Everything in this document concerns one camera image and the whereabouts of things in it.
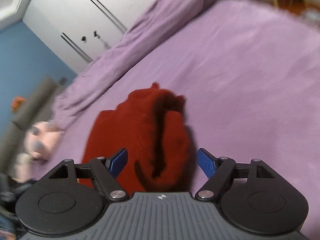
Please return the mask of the white wardrobe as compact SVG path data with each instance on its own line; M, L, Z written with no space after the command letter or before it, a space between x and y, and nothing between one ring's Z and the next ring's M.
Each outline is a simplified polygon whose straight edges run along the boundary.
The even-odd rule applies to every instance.
M119 43L155 0L1 0L1 27L27 27L74 72Z

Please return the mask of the red knitted garment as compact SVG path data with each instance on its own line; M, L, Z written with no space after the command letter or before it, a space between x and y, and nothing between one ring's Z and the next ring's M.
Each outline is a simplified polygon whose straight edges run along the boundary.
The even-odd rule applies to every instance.
M184 104L184 96L157 83L131 92L116 109L100 112L82 162L125 148L128 161L117 181L128 194L190 191L196 150Z

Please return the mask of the orange toy on sofa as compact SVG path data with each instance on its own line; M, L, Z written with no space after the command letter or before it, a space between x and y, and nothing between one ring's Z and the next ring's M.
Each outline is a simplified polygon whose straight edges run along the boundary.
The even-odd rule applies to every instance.
M19 110L19 108L23 105L24 102L25 102L24 97L16 96L11 102L12 113L17 112Z

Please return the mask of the pink plush toy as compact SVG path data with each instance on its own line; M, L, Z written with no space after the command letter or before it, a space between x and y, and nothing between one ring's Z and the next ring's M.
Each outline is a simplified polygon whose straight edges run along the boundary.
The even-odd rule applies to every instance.
M25 134L24 152L16 157L14 179L19 183L31 179L32 162L48 161L62 135L63 131L52 122L40 121L33 124Z

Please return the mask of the purple pillow roll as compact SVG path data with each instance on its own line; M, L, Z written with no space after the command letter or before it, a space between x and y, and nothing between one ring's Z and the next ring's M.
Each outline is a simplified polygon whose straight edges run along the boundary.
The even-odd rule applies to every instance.
M53 103L52 122L65 131L130 68L217 0L155 0L121 41L81 72Z

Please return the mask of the grey sofa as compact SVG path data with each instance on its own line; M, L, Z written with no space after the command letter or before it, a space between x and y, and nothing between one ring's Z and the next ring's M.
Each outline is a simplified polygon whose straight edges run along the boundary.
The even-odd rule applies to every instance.
M19 153L24 152L26 131L36 122L47 121L52 116L52 104L57 95L65 89L66 79L55 82L45 77L27 97L11 118L4 135L1 136L1 172L9 174Z

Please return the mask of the purple bed blanket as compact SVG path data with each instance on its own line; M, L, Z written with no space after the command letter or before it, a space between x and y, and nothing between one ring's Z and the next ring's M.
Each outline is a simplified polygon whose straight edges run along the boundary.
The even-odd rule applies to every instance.
M319 29L254 0L218 0L137 63L108 53L68 87L83 96L101 74L107 91L67 129L41 178L66 158L79 162L100 111L157 82L186 97L185 115L198 148L238 162L262 159L308 200L302 233L319 239Z

